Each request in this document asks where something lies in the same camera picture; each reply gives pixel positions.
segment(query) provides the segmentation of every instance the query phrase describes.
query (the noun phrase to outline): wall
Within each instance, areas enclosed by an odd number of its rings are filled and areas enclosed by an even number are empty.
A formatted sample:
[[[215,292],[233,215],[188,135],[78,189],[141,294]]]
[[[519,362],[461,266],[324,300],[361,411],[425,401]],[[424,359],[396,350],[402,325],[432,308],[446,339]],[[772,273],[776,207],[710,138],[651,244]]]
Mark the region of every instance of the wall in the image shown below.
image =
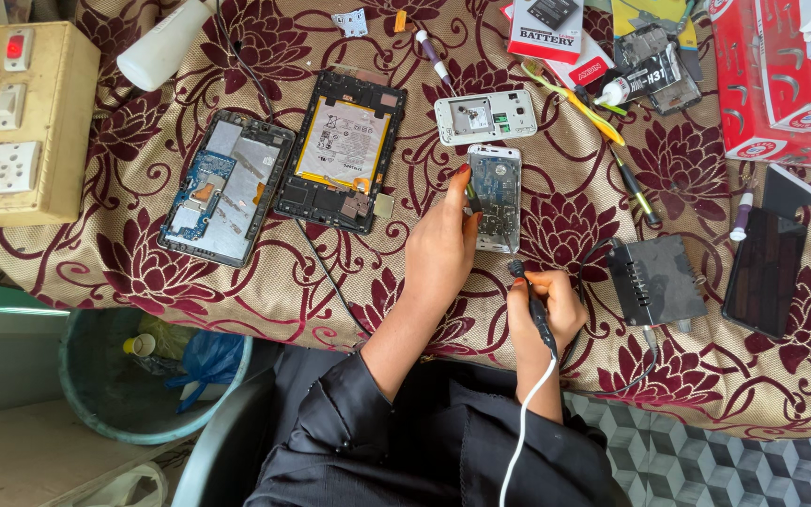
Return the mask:
[[[59,341],[68,313],[0,288],[0,410],[63,397]]]

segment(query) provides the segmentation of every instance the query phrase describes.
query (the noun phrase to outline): trash bin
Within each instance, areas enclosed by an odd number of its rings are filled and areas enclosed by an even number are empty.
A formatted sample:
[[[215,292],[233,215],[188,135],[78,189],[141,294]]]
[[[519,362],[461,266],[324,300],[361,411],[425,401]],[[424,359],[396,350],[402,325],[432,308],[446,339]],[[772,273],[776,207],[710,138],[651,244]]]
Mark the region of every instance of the trash bin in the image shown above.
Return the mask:
[[[163,444],[201,429],[234,388],[270,368],[280,352],[278,344],[245,337],[227,392],[175,414],[181,389],[166,389],[169,377],[150,374],[122,350],[123,341],[138,334],[142,315],[137,308],[77,309],[61,340],[59,375],[71,409],[86,426],[120,442]]]

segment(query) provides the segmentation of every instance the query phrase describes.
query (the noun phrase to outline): tiled floor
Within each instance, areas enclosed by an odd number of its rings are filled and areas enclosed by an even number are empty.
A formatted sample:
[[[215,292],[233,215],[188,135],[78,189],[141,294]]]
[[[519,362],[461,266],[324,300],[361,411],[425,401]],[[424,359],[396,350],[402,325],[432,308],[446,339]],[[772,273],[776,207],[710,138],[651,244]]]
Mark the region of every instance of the tiled floor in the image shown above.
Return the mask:
[[[619,401],[565,400],[605,432],[613,476],[635,507],[811,506],[811,438],[741,440]]]

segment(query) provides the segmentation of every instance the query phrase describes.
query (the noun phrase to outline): floral tablecloth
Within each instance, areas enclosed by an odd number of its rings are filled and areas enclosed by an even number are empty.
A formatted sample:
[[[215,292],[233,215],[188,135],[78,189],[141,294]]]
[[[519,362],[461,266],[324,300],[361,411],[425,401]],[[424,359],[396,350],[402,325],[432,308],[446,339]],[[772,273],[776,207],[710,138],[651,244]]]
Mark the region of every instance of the floral tablecloth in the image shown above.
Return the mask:
[[[628,142],[633,166],[664,221],[645,225],[629,202],[601,136],[576,109],[554,105],[503,49],[505,2],[484,0],[223,0],[232,40],[261,76],[277,122],[297,131],[314,85],[329,63],[390,75],[408,91],[405,116],[384,192],[395,197],[392,219],[378,218],[369,236],[309,225],[324,262],[353,313],[377,329],[404,285],[403,248],[410,229],[446,190],[467,146],[437,137],[434,101],[445,97],[409,33],[393,33],[397,8],[426,28],[460,94],[532,91],[540,132],[514,140],[524,154],[521,251],[534,269],[568,270],[577,281],[580,256],[599,238],[625,242],[680,234],[695,271],[705,277],[708,317],[693,331],[657,331],[657,367],[617,396],[688,424],[741,437],[811,437],[811,209],[804,209],[808,245],[780,342],[720,316],[735,244],[728,239],[742,178],[765,168],[726,161],[715,91],[715,45],[709,21],[695,17],[705,79],[702,103],[661,117],[643,100],[611,121]],[[266,104],[207,21],[177,74],[160,90],[141,93],[115,58],[179,2],[80,0],[77,26],[102,52],[97,119],[75,224],[0,229],[0,266],[30,294],[53,307],[137,306],[168,321],[250,334],[299,346],[350,351],[360,335],[296,225],[272,215],[249,264],[237,271],[169,253],[155,243],[159,226],[214,110],[258,117]],[[330,15],[364,7],[369,35],[346,39]],[[587,8],[585,28],[612,39],[611,15]],[[611,43],[604,48],[611,52]],[[807,171],[794,169],[807,180]],[[505,328],[512,281],[501,254],[478,253],[475,268],[426,352],[513,368]],[[613,390],[650,363],[637,328],[623,323],[602,252],[584,267],[590,322],[563,383]]]

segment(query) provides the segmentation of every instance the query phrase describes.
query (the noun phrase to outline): phone screen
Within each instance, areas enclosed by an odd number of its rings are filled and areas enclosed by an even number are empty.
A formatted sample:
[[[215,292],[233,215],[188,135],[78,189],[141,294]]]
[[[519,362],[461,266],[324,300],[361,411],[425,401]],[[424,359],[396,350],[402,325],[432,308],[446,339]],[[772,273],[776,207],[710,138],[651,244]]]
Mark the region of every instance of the phone screen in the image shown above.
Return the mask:
[[[472,144],[467,163],[471,186],[484,217],[478,225],[479,250],[518,252],[521,220],[521,154],[514,148]]]
[[[805,246],[803,225],[759,207],[750,210],[722,315],[766,337],[782,339]]]

